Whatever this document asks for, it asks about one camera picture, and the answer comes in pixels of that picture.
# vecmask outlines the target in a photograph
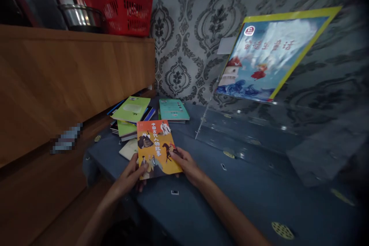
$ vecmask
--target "pixelated blur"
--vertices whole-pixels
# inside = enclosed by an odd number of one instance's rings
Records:
[[[65,131],[59,138],[56,138],[53,148],[50,150],[50,154],[61,154],[65,151],[74,149],[82,127],[83,123],[78,123],[77,126],[69,128],[69,130]]]

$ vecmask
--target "wallpaper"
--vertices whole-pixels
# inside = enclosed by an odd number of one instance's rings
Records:
[[[245,16],[342,5],[343,8],[277,94],[277,105],[213,95],[227,55],[223,37],[237,35]],[[368,47],[360,0],[154,0],[156,87],[166,97],[316,131],[360,102],[368,89]]]

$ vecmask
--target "castle tower illustration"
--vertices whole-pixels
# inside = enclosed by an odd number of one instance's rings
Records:
[[[236,78],[238,77],[238,70],[240,67],[242,67],[242,64],[238,56],[231,58],[227,63],[226,69],[224,69],[219,86],[234,84],[236,82]]]

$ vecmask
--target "human hand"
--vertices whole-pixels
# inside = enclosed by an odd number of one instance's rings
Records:
[[[206,179],[206,175],[197,167],[196,162],[192,159],[191,155],[180,147],[177,147],[178,154],[169,152],[172,159],[174,159],[183,169],[187,179],[195,187],[199,187],[202,181]]]
[[[108,194],[113,200],[123,197],[125,194],[131,191],[131,189],[136,185],[136,189],[142,192],[143,187],[146,185],[146,180],[137,182],[148,168],[148,164],[144,164],[138,167],[137,164],[138,154],[135,153],[131,161],[128,163],[126,169],[120,175],[120,177],[111,186]]]

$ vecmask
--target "stainless steel bowl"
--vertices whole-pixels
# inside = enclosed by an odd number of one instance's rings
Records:
[[[103,33],[103,14],[82,5],[59,5],[64,20],[71,31]]]

